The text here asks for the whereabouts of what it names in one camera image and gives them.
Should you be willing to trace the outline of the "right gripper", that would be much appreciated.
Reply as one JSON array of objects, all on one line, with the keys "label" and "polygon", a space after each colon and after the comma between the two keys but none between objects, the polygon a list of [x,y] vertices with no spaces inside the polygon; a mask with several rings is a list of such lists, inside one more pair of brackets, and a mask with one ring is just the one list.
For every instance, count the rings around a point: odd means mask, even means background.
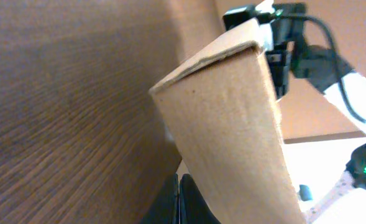
[{"label": "right gripper", "polygon": [[[273,31],[273,50],[294,41],[303,34],[304,25],[301,21],[284,19],[283,16],[293,14],[303,15],[307,12],[307,5],[303,2],[273,4],[273,14],[259,14],[255,11],[255,4],[233,7],[222,16],[226,33],[222,40],[232,40],[228,50],[241,51],[247,48],[264,50],[263,37],[258,19],[271,22]],[[288,76],[290,71],[291,54],[289,51],[267,51],[266,58],[275,87],[276,97],[279,100],[288,93]]]}]

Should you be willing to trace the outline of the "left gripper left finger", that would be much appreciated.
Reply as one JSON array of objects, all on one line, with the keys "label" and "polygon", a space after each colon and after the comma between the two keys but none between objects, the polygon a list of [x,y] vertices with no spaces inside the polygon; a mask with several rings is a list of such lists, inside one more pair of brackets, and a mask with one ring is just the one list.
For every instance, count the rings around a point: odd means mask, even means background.
[{"label": "left gripper left finger", "polygon": [[178,174],[167,177],[140,224],[179,224]]}]

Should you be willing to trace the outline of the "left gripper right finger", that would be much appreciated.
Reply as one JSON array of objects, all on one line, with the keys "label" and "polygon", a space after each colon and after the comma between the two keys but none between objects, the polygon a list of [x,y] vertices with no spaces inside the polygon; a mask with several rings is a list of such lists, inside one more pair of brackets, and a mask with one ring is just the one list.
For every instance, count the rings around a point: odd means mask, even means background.
[{"label": "left gripper right finger", "polygon": [[181,224],[220,224],[213,215],[190,174],[183,174],[179,183]]}]

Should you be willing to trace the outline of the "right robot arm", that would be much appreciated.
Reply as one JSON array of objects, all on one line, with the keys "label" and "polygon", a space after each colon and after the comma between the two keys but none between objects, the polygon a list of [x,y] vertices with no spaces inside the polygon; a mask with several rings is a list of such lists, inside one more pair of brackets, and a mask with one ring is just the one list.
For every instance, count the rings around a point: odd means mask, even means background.
[{"label": "right robot arm", "polygon": [[[306,4],[263,1],[228,10],[226,30],[256,19],[263,35],[268,67],[277,99],[288,92],[288,73],[305,79],[327,101],[366,134],[366,78],[338,54],[334,36],[319,18],[306,13]],[[366,143],[353,151],[339,181],[304,212],[316,221],[331,205],[354,189],[366,190]]]}]

